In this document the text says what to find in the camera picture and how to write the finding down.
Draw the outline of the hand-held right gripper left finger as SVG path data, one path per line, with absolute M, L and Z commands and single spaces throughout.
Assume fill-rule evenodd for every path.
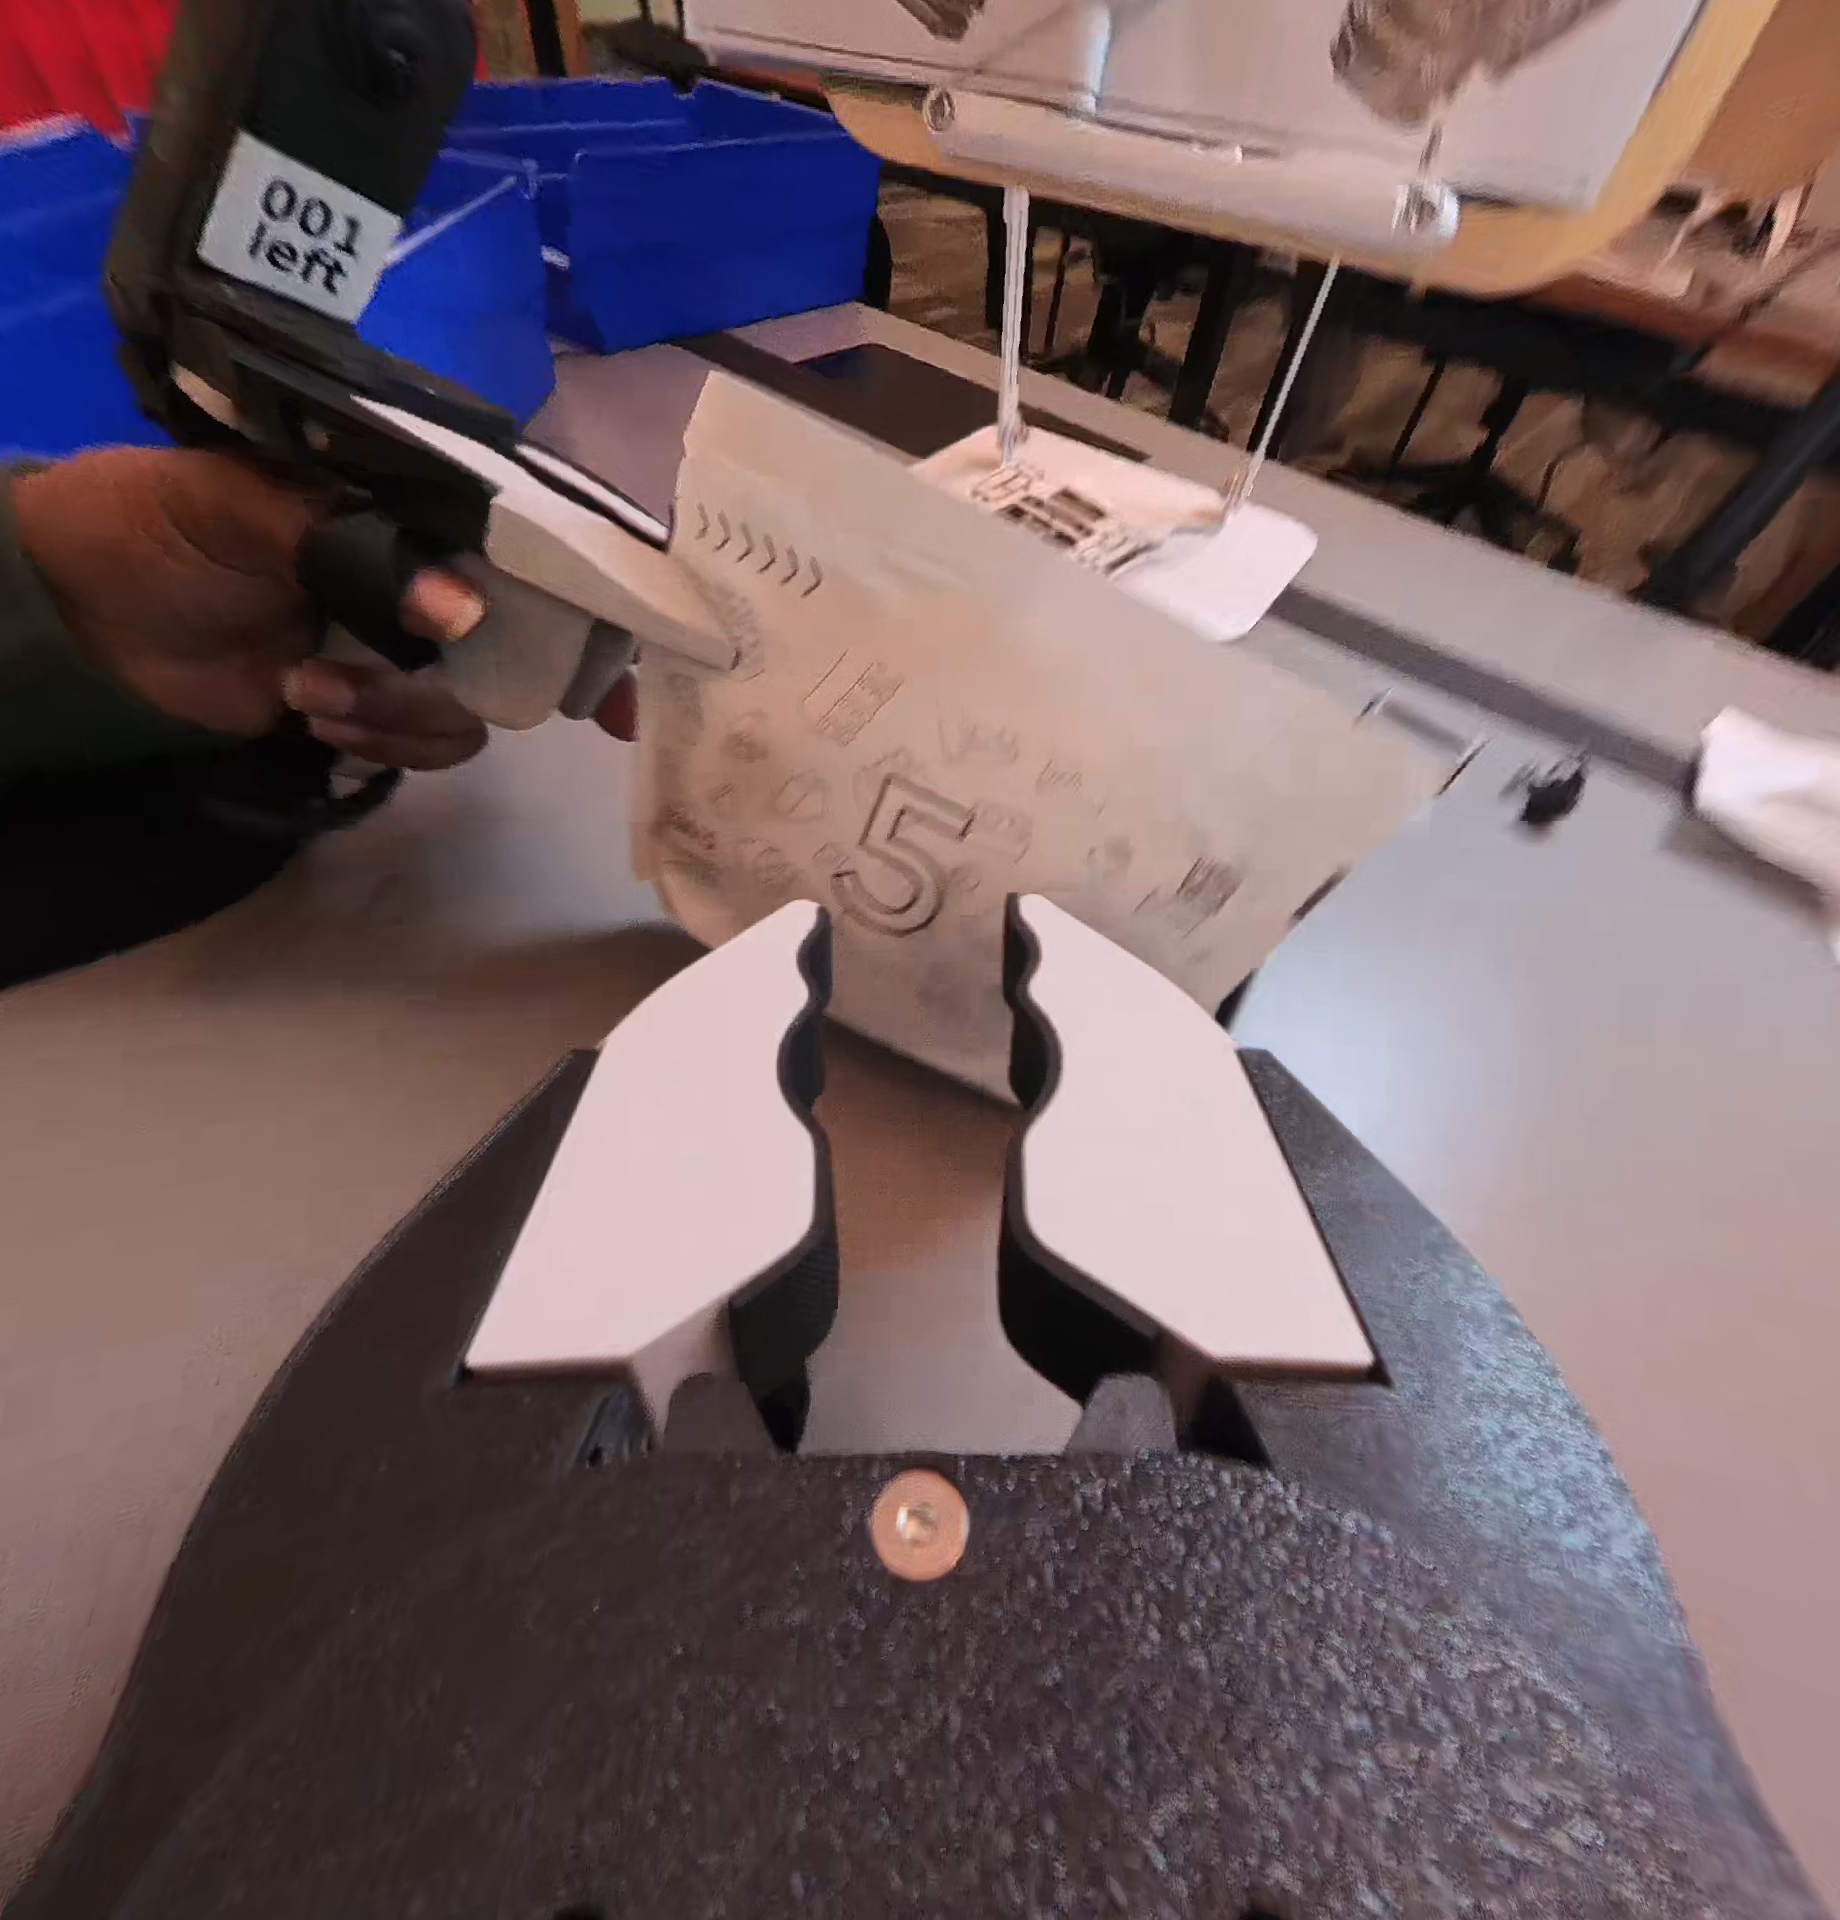
M 829 915 L 791 899 L 617 1023 L 469 1338 L 469 1379 L 620 1383 L 655 1431 L 686 1379 L 736 1383 L 771 1441 L 803 1440 L 836 1323 L 829 993 Z

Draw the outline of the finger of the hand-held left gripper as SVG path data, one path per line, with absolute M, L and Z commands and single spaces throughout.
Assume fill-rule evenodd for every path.
M 501 449 L 402 406 L 347 396 L 332 464 L 405 533 L 494 563 L 667 563 L 671 536 L 554 456 Z
M 731 671 L 741 642 L 659 547 L 530 473 L 478 473 L 485 493 L 466 680 L 572 680 L 592 623 Z

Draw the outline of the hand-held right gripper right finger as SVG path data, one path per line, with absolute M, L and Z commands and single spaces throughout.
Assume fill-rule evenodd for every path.
M 1248 1446 L 1247 1383 L 1382 1357 L 1231 1034 L 1037 893 L 1002 926 L 1018 1107 L 997 1229 L 1014 1357 L 1075 1406 L 1132 1379 L 1187 1446 Z

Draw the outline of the blue plastic bin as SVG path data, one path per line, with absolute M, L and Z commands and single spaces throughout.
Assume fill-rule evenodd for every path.
M 78 118 L 0 130 L 0 461 L 166 443 L 120 370 L 102 293 L 130 163 Z M 554 388 L 541 249 L 524 163 L 443 155 L 362 335 L 527 425 Z
M 831 113 L 749 87 L 476 83 L 421 208 L 519 177 L 547 335 L 619 354 L 870 299 L 887 276 L 879 169 Z

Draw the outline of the printed white paper bag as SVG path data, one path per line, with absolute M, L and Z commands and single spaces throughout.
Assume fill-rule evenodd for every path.
M 667 550 L 741 658 L 644 651 L 634 856 L 708 948 L 822 907 L 831 1016 L 1004 1098 L 1011 896 L 1216 1011 L 1449 776 L 917 464 L 708 375 Z

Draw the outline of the lego instruction booklet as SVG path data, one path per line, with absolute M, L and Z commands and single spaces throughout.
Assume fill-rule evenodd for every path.
M 1584 208 L 1701 20 L 1693 3 L 689 3 L 721 66 L 967 86 L 1174 136 L 1400 166 L 1430 119 L 1454 188 Z

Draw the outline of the lego sticker sheet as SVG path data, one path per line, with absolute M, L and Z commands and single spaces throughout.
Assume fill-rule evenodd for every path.
M 1071 472 L 1018 451 L 962 480 L 958 493 L 1099 574 L 1118 574 L 1161 555 L 1176 539 L 1225 526 L 1220 500 L 1213 506 L 1168 504 L 1141 488 L 1127 493 L 1124 478 L 1120 468 Z

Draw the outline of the small black lego assembly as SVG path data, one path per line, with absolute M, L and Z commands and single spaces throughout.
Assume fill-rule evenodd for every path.
M 1521 768 L 1503 786 L 1512 819 L 1527 833 L 1547 833 L 1580 804 L 1592 759 L 1571 753 L 1545 764 Z

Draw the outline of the person's left hand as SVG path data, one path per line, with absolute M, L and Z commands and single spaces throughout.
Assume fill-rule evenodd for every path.
M 434 671 L 327 660 L 300 584 L 307 493 L 209 449 L 109 447 L 23 472 L 13 514 L 77 654 L 146 706 L 259 738 L 289 716 L 362 762 L 446 772 L 491 732 Z

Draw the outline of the red plastic bin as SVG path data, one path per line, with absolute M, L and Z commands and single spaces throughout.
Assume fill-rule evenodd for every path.
M 0 3 L 0 130 L 77 118 L 115 133 L 153 100 L 173 3 Z

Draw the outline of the white stand rod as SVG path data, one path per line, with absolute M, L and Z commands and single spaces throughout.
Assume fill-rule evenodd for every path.
M 1253 420 L 1245 461 L 1227 478 L 1227 485 L 1220 493 L 1220 514 L 1216 518 L 1216 526 L 1225 526 L 1250 502 L 1260 475 L 1268 464 L 1268 456 L 1280 431 L 1282 417 L 1288 415 L 1288 409 L 1292 405 L 1298 378 L 1305 369 L 1318 327 L 1323 320 L 1327 298 L 1337 286 L 1340 268 L 1343 258 L 1334 252 L 1323 263 L 1305 262 L 1294 275 L 1288 336 L 1274 364 L 1268 393 L 1262 398 L 1258 417 Z
M 1009 180 L 1001 195 L 1002 286 L 997 323 L 996 468 L 1011 468 L 1026 431 L 1021 372 L 1027 327 L 1033 221 L 1026 184 Z

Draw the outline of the crumpled white paper bag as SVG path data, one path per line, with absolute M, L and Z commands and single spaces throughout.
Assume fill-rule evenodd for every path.
M 1840 744 L 1725 706 L 1701 732 L 1689 804 L 1732 847 L 1816 896 L 1840 966 Z

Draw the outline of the wooden stand board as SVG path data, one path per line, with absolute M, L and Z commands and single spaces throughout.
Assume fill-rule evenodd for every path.
M 1001 173 L 960 166 L 942 156 L 921 121 L 927 89 L 967 86 L 839 75 L 822 75 L 820 83 L 844 130 L 856 135 L 870 151 L 953 184 L 1002 190 Z M 1437 160 L 1447 136 L 1446 121 L 1430 119 L 1414 159 L 1397 169 L 1447 181 Z M 1786 188 L 1807 187 L 1837 147 L 1840 4 L 1705 4 L 1628 145 L 1584 208 L 1561 209 L 1454 188 L 1463 208 L 1460 232 L 1446 250 L 1425 258 L 1338 255 L 1349 269 L 1373 273 L 1414 289 L 1484 299 L 1532 293 L 1595 268 L 1674 188 L 1714 188 L 1746 201 L 1776 198 Z M 1027 198 L 1065 205 L 1048 195 Z M 1066 205 L 1140 218 L 1120 209 Z M 1334 255 L 1279 235 L 1225 237 L 1176 229 L 1312 262 Z

